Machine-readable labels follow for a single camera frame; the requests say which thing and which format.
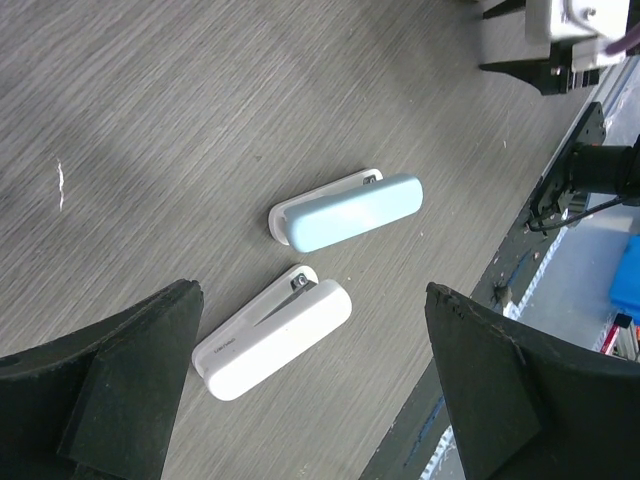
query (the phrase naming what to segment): stapler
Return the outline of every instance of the stapler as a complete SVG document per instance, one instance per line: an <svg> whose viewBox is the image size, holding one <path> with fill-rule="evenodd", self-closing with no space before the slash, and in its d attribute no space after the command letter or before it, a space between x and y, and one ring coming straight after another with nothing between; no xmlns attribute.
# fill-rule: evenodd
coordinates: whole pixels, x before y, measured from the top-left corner
<svg viewBox="0 0 640 480"><path fill-rule="evenodd" d="M413 175L383 179L367 169L277 204L269 230L281 244L313 252L417 212L422 197Z"/></svg>
<svg viewBox="0 0 640 480"><path fill-rule="evenodd" d="M234 400L342 325L351 308L338 282L297 265L205 338L193 365L216 398Z"/></svg>

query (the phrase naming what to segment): gray wood grain surface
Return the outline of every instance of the gray wood grain surface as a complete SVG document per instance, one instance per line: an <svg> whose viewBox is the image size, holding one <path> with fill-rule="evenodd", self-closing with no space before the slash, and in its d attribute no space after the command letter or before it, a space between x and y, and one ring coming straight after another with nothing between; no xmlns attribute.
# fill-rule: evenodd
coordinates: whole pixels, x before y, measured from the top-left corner
<svg viewBox="0 0 640 480"><path fill-rule="evenodd" d="M239 400L188 374L167 479L356 479L431 358L435 280L470 292L585 96L478 62L545 53L456 0L3 0L0 355L174 279L199 338L296 262L349 322ZM64 172L59 210L57 161ZM271 205L364 167L415 216L307 256Z"/></svg>

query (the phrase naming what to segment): black cable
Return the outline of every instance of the black cable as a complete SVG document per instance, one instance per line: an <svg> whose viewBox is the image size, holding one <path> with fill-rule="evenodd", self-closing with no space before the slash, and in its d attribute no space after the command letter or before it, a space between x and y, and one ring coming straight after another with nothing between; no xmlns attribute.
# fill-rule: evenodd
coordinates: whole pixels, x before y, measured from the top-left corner
<svg viewBox="0 0 640 480"><path fill-rule="evenodd" d="M621 203L629 200L626 197L616 197L613 200L609 200L608 202L601 203L600 205L596 205L593 208L585 210L582 213L574 215L573 217L567 218L561 222L552 223L551 225L540 225L535 226L531 225L533 222L540 221L539 219L533 219L529 222L529 230L538 233L538 232L548 232L550 230L557 230L558 228L566 227L567 225L571 225L583 218L588 217L589 215L593 215L594 213L601 212L602 210L606 210L607 208L615 207L616 205L620 205Z"/></svg>

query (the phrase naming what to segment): white scratch mark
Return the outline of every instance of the white scratch mark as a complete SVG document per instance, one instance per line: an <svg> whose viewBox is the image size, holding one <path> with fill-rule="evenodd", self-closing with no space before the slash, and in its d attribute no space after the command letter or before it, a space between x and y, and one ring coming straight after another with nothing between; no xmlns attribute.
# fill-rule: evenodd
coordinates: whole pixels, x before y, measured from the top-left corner
<svg viewBox="0 0 640 480"><path fill-rule="evenodd" d="M509 109L507 108L507 138L505 138L502 141L502 144L504 145L504 148L507 148L507 140L508 138L511 136L511 126L509 125L510 121L509 121L509 116L510 116L511 112L509 111Z"/></svg>
<svg viewBox="0 0 640 480"><path fill-rule="evenodd" d="M296 474L296 478L304 478L304 476L307 474L307 468L309 468L309 464L305 463L304 467L298 470L298 473Z"/></svg>
<svg viewBox="0 0 640 480"><path fill-rule="evenodd" d="M58 188L60 189L60 211L62 211L62 204L64 203L64 174L62 173L60 159L56 157L56 160L58 160Z"/></svg>

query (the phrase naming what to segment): black metal bracket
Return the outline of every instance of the black metal bracket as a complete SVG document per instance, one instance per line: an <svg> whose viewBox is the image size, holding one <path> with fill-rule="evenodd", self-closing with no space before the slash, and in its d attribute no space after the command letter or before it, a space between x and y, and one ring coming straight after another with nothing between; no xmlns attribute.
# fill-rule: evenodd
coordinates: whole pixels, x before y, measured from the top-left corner
<svg viewBox="0 0 640 480"><path fill-rule="evenodd" d="M536 225L542 227L547 220L557 221L555 217L569 208L575 194L571 191L567 178L567 168L572 156L583 145L602 145L606 136L602 105L598 102L591 103L534 193L530 209L531 218L536 219Z"/></svg>
<svg viewBox="0 0 640 480"><path fill-rule="evenodd" d="M202 308L200 286L180 280L0 358L0 478L159 479Z"/></svg>
<svg viewBox="0 0 640 480"><path fill-rule="evenodd" d="M549 58L485 63L485 72L505 73L538 89L543 96L565 94L600 83L600 70L573 72L572 48L575 41L551 44Z"/></svg>
<svg viewBox="0 0 640 480"><path fill-rule="evenodd" d="M511 13L521 12L527 6L526 0L505 0L493 8L485 11L482 18L488 20L490 18L502 17Z"/></svg>
<svg viewBox="0 0 640 480"><path fill-rule="evenodd" d="M640 457L621 448L640 428L637 363L571 345L441 285L427 289L426 318L467 479L637 478Z"/></svg>

